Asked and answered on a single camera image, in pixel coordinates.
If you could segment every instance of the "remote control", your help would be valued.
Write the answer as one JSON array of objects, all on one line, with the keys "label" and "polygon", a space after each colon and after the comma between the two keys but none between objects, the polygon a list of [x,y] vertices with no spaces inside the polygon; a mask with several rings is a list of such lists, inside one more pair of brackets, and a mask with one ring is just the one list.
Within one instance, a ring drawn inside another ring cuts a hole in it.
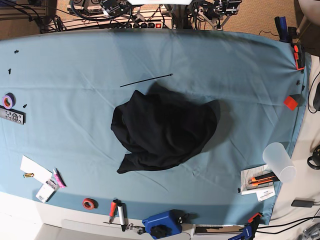
[{"label": "remote control", "polygon": [[3,106],[0,106],[0,118],[7,119],[21,125],[25,123],[24,112],[13,109],[5,109]]}]

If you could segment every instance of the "thin black stick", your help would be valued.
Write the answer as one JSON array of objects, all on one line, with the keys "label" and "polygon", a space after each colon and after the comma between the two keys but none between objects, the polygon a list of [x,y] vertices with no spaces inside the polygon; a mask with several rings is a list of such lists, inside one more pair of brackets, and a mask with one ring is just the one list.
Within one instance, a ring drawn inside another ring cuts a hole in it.
[{"label": "thin black stick", "polygon": [[172,75],[173,75],[173,73],[170,73],[170,74],[164,75],[164,76],[157,76],[157,77],[149,78],[149,79],[142,80],[142,81],[136,81],[136,82],[132,82],[132,83],[129,83],[129,84],[126,84],[126,85],[122,85],[122,86],[120,86],[120,88],[125,87],[125,86],[129,86],[129,85],[132,85],[132,84],[142,83],[142,82],[153,80],[153,79],[160,79],[160,78],[164,78],[164,77],[169,77],[169,76],[172,76]]}]

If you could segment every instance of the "red tape roll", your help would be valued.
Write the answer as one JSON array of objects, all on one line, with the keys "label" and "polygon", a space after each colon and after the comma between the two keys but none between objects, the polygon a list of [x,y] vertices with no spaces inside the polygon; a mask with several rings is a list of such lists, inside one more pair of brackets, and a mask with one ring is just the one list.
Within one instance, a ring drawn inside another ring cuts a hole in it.
[{"label": "red tape roll", "polygon": [[85,198],[82,202],[82,206],[85,208],[85,209],[88,209],[88,210],[92,210],[92,209],[95,209],[96,206],[95,206],[95,200],[91,199],[91,198]]}]

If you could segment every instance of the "plastic cup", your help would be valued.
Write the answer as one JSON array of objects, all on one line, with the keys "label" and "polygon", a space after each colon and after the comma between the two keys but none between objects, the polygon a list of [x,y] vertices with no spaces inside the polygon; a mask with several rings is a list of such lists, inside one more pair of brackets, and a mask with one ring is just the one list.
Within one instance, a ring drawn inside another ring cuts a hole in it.
[{"label": "plastic cup", "polygon": [[288,183],[296,177],[297,170],[281,143],[273,142],[266,146],[262,158],[281,182]]}]

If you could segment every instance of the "pink highlighter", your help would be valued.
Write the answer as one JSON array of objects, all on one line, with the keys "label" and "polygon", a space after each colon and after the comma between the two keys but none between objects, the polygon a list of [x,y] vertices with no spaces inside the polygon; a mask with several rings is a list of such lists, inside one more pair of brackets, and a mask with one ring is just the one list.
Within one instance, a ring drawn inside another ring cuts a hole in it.
[{"label": "pink highlighter", "polygon": [[55,170],[53,169],[53,175],[54,175],[55,180],[58,182],[59,187],[64,189],[66,187],[66,184],[63,181],[58,169],[55,169]]}]

